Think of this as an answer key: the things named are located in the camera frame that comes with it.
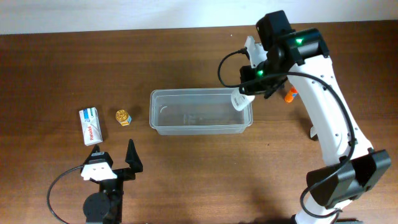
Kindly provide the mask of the white Panadol medicine box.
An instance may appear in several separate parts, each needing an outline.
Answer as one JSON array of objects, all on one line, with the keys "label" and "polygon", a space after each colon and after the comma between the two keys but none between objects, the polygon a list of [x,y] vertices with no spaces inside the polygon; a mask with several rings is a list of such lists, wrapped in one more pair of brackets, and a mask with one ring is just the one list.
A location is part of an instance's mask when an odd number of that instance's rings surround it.
[{"label": "white Panadol medicine box", "polygon": [[86,146],[103,142],[98,112],[95,107],[79,111],[83,141]]}]

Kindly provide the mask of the orange tube white cap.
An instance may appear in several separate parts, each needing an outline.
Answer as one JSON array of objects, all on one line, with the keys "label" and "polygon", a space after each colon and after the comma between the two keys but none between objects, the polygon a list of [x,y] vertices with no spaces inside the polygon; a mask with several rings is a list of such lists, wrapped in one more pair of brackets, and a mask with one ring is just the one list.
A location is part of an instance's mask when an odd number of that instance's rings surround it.
[{"label": "orange tube white cap", "polygon": [[298,95],[298,91],[295,89],[294,86],[291,87],[291,89],[287,92],[287,94],[284,97],[284,101],[286,103],[291,103],[293,102],[294,98]]}]

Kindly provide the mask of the white plastic bottle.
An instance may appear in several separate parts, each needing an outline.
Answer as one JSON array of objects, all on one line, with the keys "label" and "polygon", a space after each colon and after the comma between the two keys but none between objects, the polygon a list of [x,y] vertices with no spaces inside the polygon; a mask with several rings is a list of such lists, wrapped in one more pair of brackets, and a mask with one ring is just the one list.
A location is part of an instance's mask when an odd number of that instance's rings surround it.
[{"label": "white plastic bottle", "polygon": [[242,111],[255,99],[254,95],[245,95],[239,92],[238,88],[235,88],[231,93],[231,103],[236,111]]}]

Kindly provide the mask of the black bottle white cap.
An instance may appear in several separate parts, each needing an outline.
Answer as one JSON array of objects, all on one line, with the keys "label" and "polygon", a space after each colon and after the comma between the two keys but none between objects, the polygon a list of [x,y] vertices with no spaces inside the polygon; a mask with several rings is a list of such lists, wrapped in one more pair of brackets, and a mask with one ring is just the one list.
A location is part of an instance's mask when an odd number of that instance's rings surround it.
[{"label": "black bottle white cap", "polygon": [[317,140],[318,140],[318,133],[317,133],[317,130],[315,129],[314,126],[312,126],[312,127],[310,128],[310,134],[309,134],[309,136],[310,136],[310,139],[311,139],[312,141],[317,141]]}]

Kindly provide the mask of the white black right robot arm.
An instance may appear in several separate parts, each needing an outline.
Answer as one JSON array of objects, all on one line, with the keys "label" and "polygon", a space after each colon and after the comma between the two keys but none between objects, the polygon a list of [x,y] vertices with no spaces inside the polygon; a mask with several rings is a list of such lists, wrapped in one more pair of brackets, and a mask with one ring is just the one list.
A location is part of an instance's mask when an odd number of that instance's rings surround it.
[{"label": "white black right robot arm", "polygon": [[342,209],[371,190],[391,166],[358,128],[338,86],[328,47],[318,29],[294,30],[285,13],[266,14],[249,37],[239,91],[271,96],[289,81],[301,97],[318,138],[325,166],[306,176],[301,211],[292,223],[336,223]]}]

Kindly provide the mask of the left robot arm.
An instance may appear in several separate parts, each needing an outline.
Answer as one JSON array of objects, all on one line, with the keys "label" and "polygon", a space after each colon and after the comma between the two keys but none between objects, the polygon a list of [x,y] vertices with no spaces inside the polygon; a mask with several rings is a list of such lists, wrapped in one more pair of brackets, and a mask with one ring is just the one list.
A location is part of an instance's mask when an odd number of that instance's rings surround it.
[{"label": "left robot arm", "polygon": [[83,163],[80,175],[99,185],[99,191],[88,196],[83,204],[86,223],[121,223],[123,215],[124,183],[134,180],[143,171],[134,141],[129,140],[125,162],[127,167],[113,169],[108,152],[95,145]]}]

